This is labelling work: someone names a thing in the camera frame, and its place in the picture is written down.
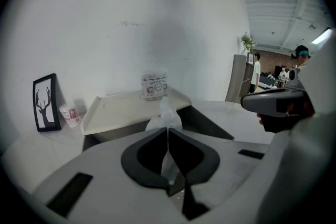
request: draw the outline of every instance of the deer silhouette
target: deer silhouette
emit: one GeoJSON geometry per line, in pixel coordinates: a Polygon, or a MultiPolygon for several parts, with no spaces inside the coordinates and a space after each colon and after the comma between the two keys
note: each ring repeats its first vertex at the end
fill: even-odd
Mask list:
{"type": "Polygon", "coordinates": [[[52,127],[54,126],[54,122],[49,122],[48,119],[47,119],[47,115],[46,115],[46,109],[47,107],[51,104],[51,95],[50,95],[50,90],[49,88],[47,87],[47,95],[48,95],[48,103],[46,104],[46,102],[43,100],[43,103],[44,103],[44,108],[42,109],[42,104],[38,104],[38,91],[36,93],[36,96],[35,96],[35,100],[36,100],[36,106],[39,108],[39,111],[40,113],[42,114],[42,118],[43,118],[43,123],[44,123],[44,126],[45,128],[47,127],[52,127]]]}

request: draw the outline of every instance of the potted plant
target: potted plant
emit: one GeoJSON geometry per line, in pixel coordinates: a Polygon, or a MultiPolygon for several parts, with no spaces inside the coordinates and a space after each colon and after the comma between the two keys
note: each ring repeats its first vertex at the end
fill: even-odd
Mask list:
{"type": "Polygon", "coordinates": [[[241,36],[240,41],[243,43],[244,45],[244,51],[250,51],[253,50],[254,47],[254,41],[253,39],[247,34],[247,32],[245,32],[245,34],[243,36],[241,36]]]}

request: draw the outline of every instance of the brick wall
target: brick wall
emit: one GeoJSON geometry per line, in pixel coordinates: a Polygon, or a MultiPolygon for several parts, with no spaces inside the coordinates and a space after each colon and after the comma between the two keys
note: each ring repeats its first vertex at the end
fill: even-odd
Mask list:
{"type": "Polygon", "coordinates": [[[286,66],[286,68],[290,69],[292,66],[295,66],[296,60],[291,60],[290,56],[276,54],[274,52],[268,52],[263,50],[254,50],[253,52],[260,53],[260,66],[262,72],[271,72],[274,73],[275,66],[286,66]]]}

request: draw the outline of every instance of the white tray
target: white tray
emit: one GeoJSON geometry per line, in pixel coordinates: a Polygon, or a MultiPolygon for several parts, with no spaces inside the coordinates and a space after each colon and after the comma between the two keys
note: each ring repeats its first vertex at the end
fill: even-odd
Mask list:
{"type": "MultiPolygon", "coordinates": [[[[167,97],[177,110],[191,105],[190,99],[168,88],[167,97]]],[[[96,134],[137,124],[160,116],[161,99],[147,101],[142,91],[96,97],[80,123],[83,135],[96,134]]]]}

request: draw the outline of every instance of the white shirt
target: white shirt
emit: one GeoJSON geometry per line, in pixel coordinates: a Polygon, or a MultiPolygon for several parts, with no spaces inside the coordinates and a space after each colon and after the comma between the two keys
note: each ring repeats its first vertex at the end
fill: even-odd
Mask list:
{"type": "Polygon", "coordinates": [[[260,62],[259,61],[254,63],[253,75],[252,75],[252,80],[251,80],[251,84],[253,85],[257,84],[257,74],[260,75],[260,62]]]}
{"type": "Polygon", "coordinates": [[[286,71],[281,71],[280,74],[279,74],[279,77],[288,77],[288,74],[286,71]]]}

